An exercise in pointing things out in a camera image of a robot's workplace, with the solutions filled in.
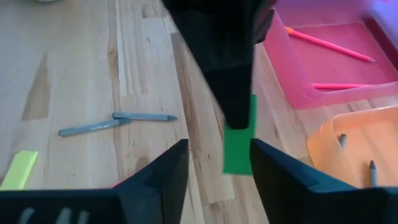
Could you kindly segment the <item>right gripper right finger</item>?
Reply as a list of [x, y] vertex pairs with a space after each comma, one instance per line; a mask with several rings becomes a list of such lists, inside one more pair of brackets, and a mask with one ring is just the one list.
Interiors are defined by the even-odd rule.
[[250, 161], [270, 224], [398, 224], [398, 187], [358, 189], [260, 139]]

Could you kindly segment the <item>green eraser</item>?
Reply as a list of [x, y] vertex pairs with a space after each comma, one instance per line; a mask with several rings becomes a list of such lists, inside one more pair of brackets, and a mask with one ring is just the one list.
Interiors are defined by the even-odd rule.
[[224, 123], [224, 173], [252, 175], [250, 144], [255, 137], [256, 123], [257, 95], [252, 94], [249, 126], [246, 129], [232, 129]]

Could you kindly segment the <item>yellow eraser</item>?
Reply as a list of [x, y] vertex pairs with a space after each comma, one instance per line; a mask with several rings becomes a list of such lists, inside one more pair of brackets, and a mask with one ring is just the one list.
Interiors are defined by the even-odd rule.
[[9, 166], [5, 178], [0, 185], [0, 191], [21, 190], [25, 187], [30, 172], [35, 164], [38, 151], [18, 152]]

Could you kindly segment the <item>pink plastic bin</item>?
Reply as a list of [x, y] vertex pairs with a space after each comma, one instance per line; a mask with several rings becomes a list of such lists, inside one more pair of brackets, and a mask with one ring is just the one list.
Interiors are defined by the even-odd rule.
[[[375, 63], [288, 35], [284, 27], [367, 55]], [[298, 109], [398, 94], [398, 0], [277, 0], [264, 46]], [[312, 83], [369, 87], [317, 90]]]

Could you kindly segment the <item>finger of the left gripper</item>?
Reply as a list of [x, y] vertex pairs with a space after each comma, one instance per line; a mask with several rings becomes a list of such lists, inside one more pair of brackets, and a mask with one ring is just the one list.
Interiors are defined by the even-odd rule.
[[233, 129], [249, 126], [252, 63], [204, 68], [203, 76]]

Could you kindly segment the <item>orange plastic bin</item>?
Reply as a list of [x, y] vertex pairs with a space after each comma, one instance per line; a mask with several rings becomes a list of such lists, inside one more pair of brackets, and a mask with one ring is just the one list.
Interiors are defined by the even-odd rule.
[[398, 106], [339, 114], [307, 140], [318, 170], [357, 188], [370, 186], [374, 161], [377, 183], [398, 186]]

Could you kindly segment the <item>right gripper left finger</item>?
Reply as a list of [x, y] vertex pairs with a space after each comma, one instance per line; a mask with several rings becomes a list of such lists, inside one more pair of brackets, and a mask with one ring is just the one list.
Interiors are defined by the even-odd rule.
[[179, 224], [188, 139], [108, 189], [0, 192], [0, 224]]

